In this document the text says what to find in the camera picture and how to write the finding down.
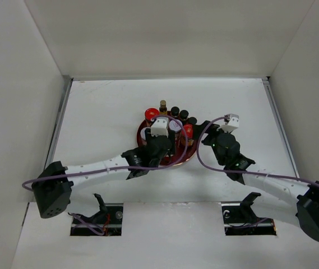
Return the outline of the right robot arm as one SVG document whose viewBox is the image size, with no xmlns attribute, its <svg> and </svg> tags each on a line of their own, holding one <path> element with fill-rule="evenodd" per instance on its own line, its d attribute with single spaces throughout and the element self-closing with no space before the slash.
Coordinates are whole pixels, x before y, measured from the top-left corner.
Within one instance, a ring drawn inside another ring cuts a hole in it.
<svg viewBox="0 0 319 269">
<path fill-rule="evenodd" d="M 240 215 L 251 222 L 268 217 L 299 227 L 319 242 L 319 181 L 276 175 L 260 169 L 256 162 L 240 152 L 240 144 L 232 132 L 238 128 L 237 118 L 223 117 L 225 123 L 204 121 L 195 134 L 198 144 L 209 146 L 224 173 L 241 185 L 259 189 L 240 204 Z"/>
</svg>

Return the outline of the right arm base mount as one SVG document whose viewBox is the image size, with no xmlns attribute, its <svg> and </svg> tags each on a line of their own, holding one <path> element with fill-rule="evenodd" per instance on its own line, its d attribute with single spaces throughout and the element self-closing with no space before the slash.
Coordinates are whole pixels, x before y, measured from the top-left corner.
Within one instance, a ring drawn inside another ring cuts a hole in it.
<svg viewBox="0 0 319 269">
<path fill-rule="evenodd" d="M 260 196 L 260 193 L 252 192 L 242 201 L 221 204 L 226 236 L 276 236 L 276 227 L 273 219 L 258 217 L 251 208 L 254 201 Z"/>
</svg>

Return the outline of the small yellow-label brown bottle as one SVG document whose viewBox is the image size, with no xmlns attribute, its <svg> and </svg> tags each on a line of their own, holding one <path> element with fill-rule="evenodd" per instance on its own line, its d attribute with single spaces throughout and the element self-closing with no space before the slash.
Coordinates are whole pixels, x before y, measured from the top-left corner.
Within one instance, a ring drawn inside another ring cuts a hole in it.
<svg viewBox="0 0 319 269">
<path fill-rule="evenodd" d="M 159 113 L 161 115 L 167 115 L 168 110 L 167 110 L 167 102 L 165 100 L 160 101 L 160 106 L 159 106 Z"/>
</svg>

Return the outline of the black-cap spice bottle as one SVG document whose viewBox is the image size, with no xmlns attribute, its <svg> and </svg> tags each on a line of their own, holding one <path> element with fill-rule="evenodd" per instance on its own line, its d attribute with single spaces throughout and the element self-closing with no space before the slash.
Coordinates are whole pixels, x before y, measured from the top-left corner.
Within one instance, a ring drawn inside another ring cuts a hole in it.
<svg viewBox="0 0 319 269">
<path fill-rule="evenodd" d="M 190 118 L 188 118 L 187 124 L 190 124 L 190 125 L 195 125 L 195 124 L 197 124 L 197 118 L 195 118 L 195 117 L 190 117 Z"/>
<path fill-rule="evenodd" d="M 189 112 L 187 110 L 181 110 L 179 113 L 179 119 L 182 122 L 186 122 L 189 116 Z"/>
<path fill-rule="evenodd" d="M 173 106 L 170 110 L 170 116 L 174 119 L 179 119 L 180 109 L 177 106 Z"/>
</svg>

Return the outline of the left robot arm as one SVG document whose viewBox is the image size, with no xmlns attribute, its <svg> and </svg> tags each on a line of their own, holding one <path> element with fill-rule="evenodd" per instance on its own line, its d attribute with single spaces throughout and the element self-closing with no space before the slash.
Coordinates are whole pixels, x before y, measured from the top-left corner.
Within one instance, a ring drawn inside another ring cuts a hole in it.
<svg viewBox="0 0 319 269">
<path fill-rule="evenodd" d="M 171 153 L 175 142 L 173 131 L 167 135 L 145 133 L 146 144 L 97 163 L 64 167 L 60 161 L 51 163 L 31 184 L 40 217 L 48 219 L 67 210 L 71 194 L 99 183 L 142 177 L 151 168 L 157 169 Z"/>
</svg>

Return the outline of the red-lid sauce jar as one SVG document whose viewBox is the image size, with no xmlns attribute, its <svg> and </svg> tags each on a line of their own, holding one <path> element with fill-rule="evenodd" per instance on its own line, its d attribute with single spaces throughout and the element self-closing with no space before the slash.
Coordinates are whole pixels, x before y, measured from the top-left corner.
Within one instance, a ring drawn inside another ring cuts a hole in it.
<svg viewBox="0 0 319 269">
<path fill-rule="evenodd" d="M 185 124 L 183 126 L 184 130 L 181 131 L 180 144 L 185 147 L 193 146 L 193 126 L 191 124 Z"/>
<path fill-rule="evenodd" d="M 150 127 L 153 123 L 153 119 L 155 116 L 159 115 L 159 110 L 157 108 L 148 108 L 144 112 L 146 126 Z"/>
</svg>

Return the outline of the white-lid jar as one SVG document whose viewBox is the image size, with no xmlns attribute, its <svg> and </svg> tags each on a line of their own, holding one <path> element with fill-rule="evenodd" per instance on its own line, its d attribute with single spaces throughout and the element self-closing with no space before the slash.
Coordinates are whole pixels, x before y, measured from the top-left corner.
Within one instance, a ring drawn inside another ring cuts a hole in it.
<svg viewBox="0 0 319 269">
<path fill-rule="evenodd" d="M 170 120 L 168 127 L 170 131 L 174 132 L 175 145 L 178 146 L 181 137 L 182 122 L 179 121 L 179 123 L 177 123 L 175 120 Z"/>
<path fill-rule="evenodd" d="M 150 130 L 151 130 L 150 127 L 145 127 L 145 128 L 143 128 L 143 129 L 140 131 L 140 137 L 141 137 L 141 144 L 142 144 L 142 145 L 146 145 L 146 137 L 145 137 L 145 130 L 146 130 L 146 129 L 150 129 Z"/>
</svg>

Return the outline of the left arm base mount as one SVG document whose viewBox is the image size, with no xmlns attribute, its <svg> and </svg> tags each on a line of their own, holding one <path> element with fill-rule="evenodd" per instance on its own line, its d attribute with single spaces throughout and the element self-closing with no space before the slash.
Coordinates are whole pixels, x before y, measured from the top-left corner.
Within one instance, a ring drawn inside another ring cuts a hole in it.
<svg viewBox="0 0 319 269">
<path fill-rule="evenodd" d="M 92 216 L 75 213 L 70 236 L 121 236 L 124 206 L 122 203 L 105 203 L 101 195 L 94 194 L 98 210 Z"/>
</svg>

